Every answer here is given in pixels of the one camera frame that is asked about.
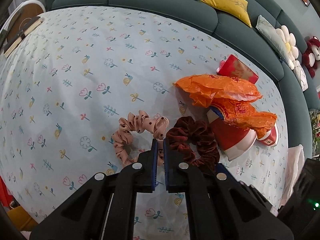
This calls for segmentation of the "dark red velvet scrunchie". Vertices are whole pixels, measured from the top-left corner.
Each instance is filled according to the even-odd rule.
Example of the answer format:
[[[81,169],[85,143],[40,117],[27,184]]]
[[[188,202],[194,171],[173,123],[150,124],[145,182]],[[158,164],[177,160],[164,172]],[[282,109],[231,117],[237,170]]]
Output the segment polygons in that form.
[[[220,154],[215,135],[206,122],[183,116],[166,133],[166,140],[169,148],[178,152],[185,163],[206,174],[215,171]]]

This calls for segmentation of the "orange plastic bag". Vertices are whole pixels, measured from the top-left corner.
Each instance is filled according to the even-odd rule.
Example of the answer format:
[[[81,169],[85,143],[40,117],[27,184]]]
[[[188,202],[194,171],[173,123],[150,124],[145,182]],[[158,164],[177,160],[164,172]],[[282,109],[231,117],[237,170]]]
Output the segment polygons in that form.
[[[251,103],[263,97],[255,84],[237,77],[192,75],[177,80],[174,85],[189,94],[194,106],[203,108],[219,100]]]
[[[226,124],[252,129],[256,132],[258,139],[274,128],[277,121],[276,114],[257,111],[248,101],[216,99],[212,102],[212,107],[221,113]]]

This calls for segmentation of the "red white paper cup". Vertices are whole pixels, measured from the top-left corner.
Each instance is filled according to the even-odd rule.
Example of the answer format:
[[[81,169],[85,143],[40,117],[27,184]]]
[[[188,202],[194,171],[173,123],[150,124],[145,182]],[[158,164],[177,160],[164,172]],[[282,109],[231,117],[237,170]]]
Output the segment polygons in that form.
[[[275,123],[274,127],[268,131],[264,137],[258,139],[258,141],[266,146],[277,146],[279,141],[279,130],[277,123]]]

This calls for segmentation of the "red gold gift envelope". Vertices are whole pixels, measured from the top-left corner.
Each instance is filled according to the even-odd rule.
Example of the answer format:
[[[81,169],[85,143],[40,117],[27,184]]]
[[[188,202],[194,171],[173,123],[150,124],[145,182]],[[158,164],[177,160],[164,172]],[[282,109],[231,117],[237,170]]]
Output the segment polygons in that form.
[[[226,60],[222,60],[220,62],[216,72],[218,75],[237,77],[247,80],[252,84],[255,84],[259,79],[259,76],[253,72],[253,70],[251,70],[233,54],[229,55]]]

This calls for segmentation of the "white lined trash bin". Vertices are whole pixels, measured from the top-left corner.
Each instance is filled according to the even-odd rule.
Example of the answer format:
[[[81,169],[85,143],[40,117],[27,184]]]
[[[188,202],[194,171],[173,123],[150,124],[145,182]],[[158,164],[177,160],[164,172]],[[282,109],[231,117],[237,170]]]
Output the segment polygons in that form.
[[[284,206],[293,194],[294,185],[301,174],[304,163],[303,145],[299,144],[298,146],[289,148],[287,166],[285,169],[285,184],[280,206]]]

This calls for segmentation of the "teal sectional sofa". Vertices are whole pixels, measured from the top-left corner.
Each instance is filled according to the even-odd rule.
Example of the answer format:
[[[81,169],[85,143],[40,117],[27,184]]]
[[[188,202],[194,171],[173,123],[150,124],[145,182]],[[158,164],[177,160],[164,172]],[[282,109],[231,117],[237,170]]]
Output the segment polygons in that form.
[[[274,0],[246,1],[251,26],[196,0],[43,0],[47,10],[98,5],[152,12],[199,29],[231,46],[276,83],[284,103],[289,146],[302,145],[305,157],[310,158],[313,146],[309,111],[319,109],[316,87],[308,78],[307,90],[301,89],[293,71],[256,30],[258,17],[263,16],[276,28],[287,26],[296,38],[299,53],[306,51],[306,42],[291,18]]]

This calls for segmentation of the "floral light blue tablecloth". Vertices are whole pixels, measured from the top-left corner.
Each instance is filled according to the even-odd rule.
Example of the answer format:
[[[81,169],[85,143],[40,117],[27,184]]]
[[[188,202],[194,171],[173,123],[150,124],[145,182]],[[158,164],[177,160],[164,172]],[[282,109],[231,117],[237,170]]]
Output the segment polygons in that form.
[[[235,55],[259,77],[258,111],[277,115],[277,146],[255,142],[221,163],[277,209],[284,190],[287,124],[274,82],[247,56],[199,30],[151,13],[78,7],[42,14],[42,23],[1,57],[1,178],[38,223],[95,173],[122,169],[112,134],[119,119],[145,111],[171,125],[206,120],[175,83],[216,74]]]

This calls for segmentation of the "white folded blanket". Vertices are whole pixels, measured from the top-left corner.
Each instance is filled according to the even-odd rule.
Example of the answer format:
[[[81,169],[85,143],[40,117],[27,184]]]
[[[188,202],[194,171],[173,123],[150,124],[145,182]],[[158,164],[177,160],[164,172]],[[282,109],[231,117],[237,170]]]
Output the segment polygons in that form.
[[[293,72],[298,80],[298,83],[299,83],[302,91],[304,92],[309,87],[308,81],[306,78],[306,74],[305,74],[304,69],[302,68],[302,66],[298,60],[295,60],[293,64],[294,64]]]

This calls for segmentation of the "grey green cushion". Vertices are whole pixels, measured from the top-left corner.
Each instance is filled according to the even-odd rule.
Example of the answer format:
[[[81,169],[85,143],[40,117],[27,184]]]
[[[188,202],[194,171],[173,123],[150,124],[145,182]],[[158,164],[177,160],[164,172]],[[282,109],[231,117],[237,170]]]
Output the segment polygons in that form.
[[[272,49],[278,56],[287,64],[290,62],[290,58],[285,47],[283,39],[276,32],[274,26],[271,25],[262,15],[258,16],[257,25],[255,27]]]

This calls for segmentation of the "yellow cushion centre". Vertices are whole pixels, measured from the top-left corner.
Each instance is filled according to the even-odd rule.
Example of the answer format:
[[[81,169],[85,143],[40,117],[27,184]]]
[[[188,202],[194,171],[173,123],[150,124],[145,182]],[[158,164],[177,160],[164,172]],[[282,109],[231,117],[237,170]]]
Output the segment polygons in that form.
[[[248,2],[246,0],[201,0],[201,2],[206,3],[214,9],[226,12],[238,18],[248,27],[252,27],[247,12]]]

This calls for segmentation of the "red white plush monkey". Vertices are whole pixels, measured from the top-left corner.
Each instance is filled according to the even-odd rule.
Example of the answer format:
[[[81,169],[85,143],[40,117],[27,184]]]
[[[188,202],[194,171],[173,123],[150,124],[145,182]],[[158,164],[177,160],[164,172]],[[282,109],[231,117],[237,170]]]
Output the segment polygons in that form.
[[[302,56],[303,65],[306,66],[311,78],[315,77],[316,70],[319,68],[320,61],[320,41],[317,37],[313,36],[306,42],[307,50]]]

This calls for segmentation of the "daisy flower pillow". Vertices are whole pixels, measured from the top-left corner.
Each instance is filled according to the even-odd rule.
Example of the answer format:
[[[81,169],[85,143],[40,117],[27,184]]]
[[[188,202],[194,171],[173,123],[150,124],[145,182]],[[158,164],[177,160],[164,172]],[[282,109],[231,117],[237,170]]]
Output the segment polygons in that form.
[[[281,47],[281,55],[291,70],[297,66],[297,59],[299,55],[296,47],[296,38],[293,33],[289,32],[287,26],[282,25],[276,29],[276,33],[281,38],[283,46]]]

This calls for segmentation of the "book on table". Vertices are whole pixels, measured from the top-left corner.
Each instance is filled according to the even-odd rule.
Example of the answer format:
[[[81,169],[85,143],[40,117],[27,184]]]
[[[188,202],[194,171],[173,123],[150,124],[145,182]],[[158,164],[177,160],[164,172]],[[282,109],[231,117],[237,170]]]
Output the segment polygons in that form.
[[[4,46],[3,52],[6,58],[15,50],[15,48],[34,31],[42,22],[44,18],[36,16],[26,23]]]

